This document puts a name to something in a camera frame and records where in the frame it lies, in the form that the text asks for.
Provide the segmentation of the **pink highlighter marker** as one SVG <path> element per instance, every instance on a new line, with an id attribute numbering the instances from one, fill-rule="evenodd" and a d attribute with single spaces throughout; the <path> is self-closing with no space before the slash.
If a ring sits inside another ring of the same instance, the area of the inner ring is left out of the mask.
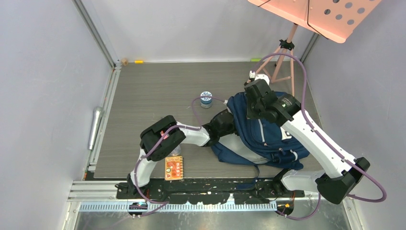
<path id="1" fill-rule="evenodd" d="M 163 139 L 167 139 L 169 137 L 169 134 L 165 133 L 164 131 L 161 131 L 160 134 L 161 134 Z"/>

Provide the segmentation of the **navy blue backpack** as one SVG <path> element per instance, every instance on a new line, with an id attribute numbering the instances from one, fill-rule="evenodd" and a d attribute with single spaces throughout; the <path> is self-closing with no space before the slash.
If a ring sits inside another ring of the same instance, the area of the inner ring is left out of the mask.
<path id="1" fill-rule="evenodd" d="M 303 169 L 300 160 L 308 157 L 309 151 L 275 123 L 266 119 L 248 119 L 247 99 L 243 92 L 228 99 L 227 109 L 234 117 L 237 132 L 221 137 L 211 147 L 220 162 Z"/>

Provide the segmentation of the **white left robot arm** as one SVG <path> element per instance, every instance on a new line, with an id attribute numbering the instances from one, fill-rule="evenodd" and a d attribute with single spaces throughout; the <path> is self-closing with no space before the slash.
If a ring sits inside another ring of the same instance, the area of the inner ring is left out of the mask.
<path id="1" fill-rule="evenodd" d="M 142 198 L 157 162 L 169 156 L 180 144 L 212 147 L 221 137 L 236 132 L 234 117 L 227 109 L 200 127 L 182 124 L 172 115 L 162 118 L 140 134 L 139 156 L 127 176 L 128 192 L 135 198 Z"/>

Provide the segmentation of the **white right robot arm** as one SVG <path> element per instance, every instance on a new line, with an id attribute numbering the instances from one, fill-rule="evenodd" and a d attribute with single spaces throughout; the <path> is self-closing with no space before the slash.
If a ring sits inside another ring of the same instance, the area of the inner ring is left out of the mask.
<path id="1" fill-rule="evenodd" d="M 283 128 L 296 138 L 322 166 L 320 171 L 283 170 L 273 184 L 278 196 L 287 196 L 291 191 L 318 192 L 333 204 L 340 204 L 363 177 L 362 171 L 370 167 L 364 158 L 356 159 L 342 150 L 324 133 L 314 121 L 307 117 L 306 110 L 292 95 L 277 96 L 265 80 L 258 79 L 245 85 L 247 117 L 266 119 Z"/>

